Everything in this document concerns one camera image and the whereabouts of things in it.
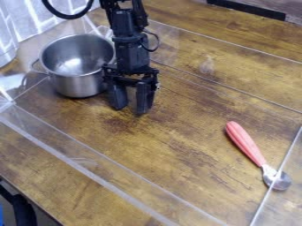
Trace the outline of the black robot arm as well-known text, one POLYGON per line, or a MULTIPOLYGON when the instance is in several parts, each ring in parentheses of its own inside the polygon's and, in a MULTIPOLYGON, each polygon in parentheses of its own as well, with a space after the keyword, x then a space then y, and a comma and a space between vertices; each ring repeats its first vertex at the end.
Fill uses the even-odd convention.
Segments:
POLYGON ((150 66, 147 34, 147 14, 142 0, 100 0, 106 10, 110 26, 114 31, 112 41, 116 51, 116 62, 104 64, 104 82, 108 101, 115 109, 128 104, 127 87, 136 89, 136 114, 142 115, 152 108, 158 89, 159 70, 150 66))

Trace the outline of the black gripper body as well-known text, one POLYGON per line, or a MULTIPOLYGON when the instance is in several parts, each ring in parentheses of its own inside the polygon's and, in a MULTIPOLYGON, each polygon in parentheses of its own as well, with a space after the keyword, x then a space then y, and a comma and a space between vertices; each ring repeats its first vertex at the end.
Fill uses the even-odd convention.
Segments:
POLYGON ((103 66, 107 90, 115 92, 118 89, 136 87, 138 84, 143 84, 151 92, 155 92, 159 70, 150 66, 150 53, 156 49, 150 48, 147 35, 115 35, 112 41, 116 62, 103 66))

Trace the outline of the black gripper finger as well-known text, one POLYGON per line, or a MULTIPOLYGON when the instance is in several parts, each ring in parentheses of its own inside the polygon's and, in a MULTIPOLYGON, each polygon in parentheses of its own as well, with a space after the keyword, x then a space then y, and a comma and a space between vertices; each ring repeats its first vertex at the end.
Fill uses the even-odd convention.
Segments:
POLYGON ((118 84, 110 84, 107 86, 107 92, 111 106, 116 110, 120 110, 128 104, 126 87, 118 84))
POLYGON ((136 84, 136 113, 146 114, 152 108, 155 91, 146 82, 136 84))

